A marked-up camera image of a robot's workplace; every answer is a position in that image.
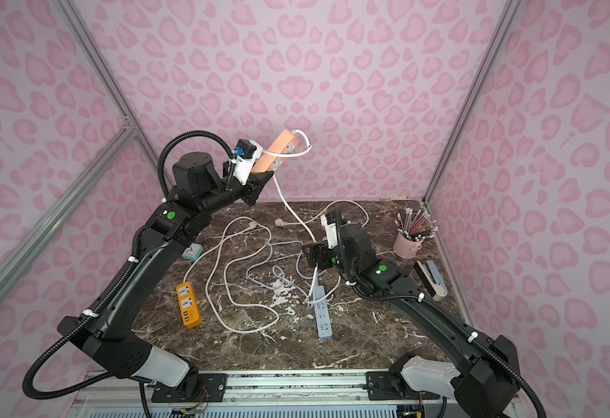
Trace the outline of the pink power strip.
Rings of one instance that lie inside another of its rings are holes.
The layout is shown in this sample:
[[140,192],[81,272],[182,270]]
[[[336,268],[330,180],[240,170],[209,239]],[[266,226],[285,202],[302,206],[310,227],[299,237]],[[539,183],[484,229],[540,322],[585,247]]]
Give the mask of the pink power strip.
[[291,155],[299,145],[294,132],[284,130],[267,149],[263,150],[259,160],[254,163],[252,173],[273,172],[279,168],[286,156]]

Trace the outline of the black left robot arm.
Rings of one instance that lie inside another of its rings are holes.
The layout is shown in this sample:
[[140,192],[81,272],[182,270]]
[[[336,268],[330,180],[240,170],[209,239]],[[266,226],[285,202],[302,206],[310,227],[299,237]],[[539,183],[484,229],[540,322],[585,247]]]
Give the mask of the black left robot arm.
[[[169,186],[165,175],[167,157],[187,139],[212,140],[228,158],[217,172],[209,153],[187,153],[174,164],[175,183]],[[150,382],[186,401],[201,394],[197,366],[141,339],[132,326],[153,289],[211,223],[215,212],[237,200],[250,207],[256,203],[273,176],[272,172],[253,171],[262,152],[262,147],[253,140],[241,139],[236,147],[230,147],[218,135],[207,131],[184,132],[167,143],[157,163],[164,202],[134,234],[127,261],[102,294],[79,316],[61,320],[58,326],[61,338],[25,373],[22,390],[27,397],[56,399],[111,377]],[[36,389],[37,373],[67,343],[89,356],[105,372],[67,388]]]

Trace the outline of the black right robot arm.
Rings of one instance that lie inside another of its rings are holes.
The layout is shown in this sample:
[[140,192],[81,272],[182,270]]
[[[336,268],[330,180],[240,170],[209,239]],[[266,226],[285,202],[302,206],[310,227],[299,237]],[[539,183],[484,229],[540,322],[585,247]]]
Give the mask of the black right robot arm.
[[470,417],[502,417],[519,392],[524,392],[538,417],[547,411],[520,373],[515,345],[501,335],[491,338],[466,324],[406,271],[379,258],[364,228],[350,223],[339,209],[320,217],[324,242],[303,247],[312,268],[334,268],[361,299],[383,303],[403,315],[433,341],[449,359],[425,371],[417,355],[404,355],[390,367],[390,387],[397,395],[425,391],[453,399]]

